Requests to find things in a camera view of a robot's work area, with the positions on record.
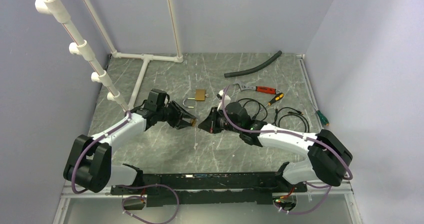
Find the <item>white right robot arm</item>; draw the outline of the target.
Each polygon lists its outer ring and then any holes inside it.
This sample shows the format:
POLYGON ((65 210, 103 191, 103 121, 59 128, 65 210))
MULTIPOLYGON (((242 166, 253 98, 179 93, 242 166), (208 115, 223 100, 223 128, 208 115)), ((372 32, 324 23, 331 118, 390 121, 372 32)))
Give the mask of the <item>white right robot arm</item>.
POLYGON ((252 119, 238 102, 228 103, 224 108, 212 107, 198 128, 210 134, 234 132, 250 146, 282 149, 304 157, 303 161, 282 165, 275 178, 276 187, 282 192, 301 182, 320 180, 338 187, 343 180, 353 178, 349 168, 352 153, 328 129, 319 133, 283 129, 252 119))

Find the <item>large brass padlock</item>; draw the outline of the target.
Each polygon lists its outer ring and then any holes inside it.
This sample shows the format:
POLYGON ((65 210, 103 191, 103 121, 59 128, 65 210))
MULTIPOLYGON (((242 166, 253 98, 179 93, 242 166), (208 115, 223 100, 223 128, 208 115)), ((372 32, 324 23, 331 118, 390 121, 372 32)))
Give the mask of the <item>large brass padlock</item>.
POLYGON ((187 97, 182 101, 182 105, 188 109, 194 109, 194 106, 187 104, 188 101, 203 102, 206 100, 205 94, 207 94, 205 89, 196 89, 194 97, 187 97))

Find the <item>small brass padlock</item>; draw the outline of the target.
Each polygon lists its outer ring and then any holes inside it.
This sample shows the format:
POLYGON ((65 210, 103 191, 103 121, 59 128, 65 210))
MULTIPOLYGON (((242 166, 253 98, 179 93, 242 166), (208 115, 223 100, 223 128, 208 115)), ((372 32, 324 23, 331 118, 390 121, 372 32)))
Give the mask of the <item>small brass padlock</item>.
POLYGON ((196 122, 197 122, 197 119, 196 118, 191 119, 190 120, 191 126, 194 127, 196 125, 196 122))

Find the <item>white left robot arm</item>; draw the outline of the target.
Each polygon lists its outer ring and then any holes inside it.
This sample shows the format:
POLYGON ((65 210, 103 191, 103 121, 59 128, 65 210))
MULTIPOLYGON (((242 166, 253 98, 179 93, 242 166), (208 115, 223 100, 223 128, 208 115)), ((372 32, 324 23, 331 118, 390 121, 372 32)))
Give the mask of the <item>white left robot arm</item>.
POLYGON ((110 186, 123 186, 129 193, 137 194, 144 187, 143 171, 129 164, 113 165, 114 153, 158 122, 180 130, 193 127, 196 120, 167 92, 152 89, 147 99, 127 110, 119 122, 91 136, 79 135, 73 142, 63 177, 70 181, 75 194, 98 193, 110 186))

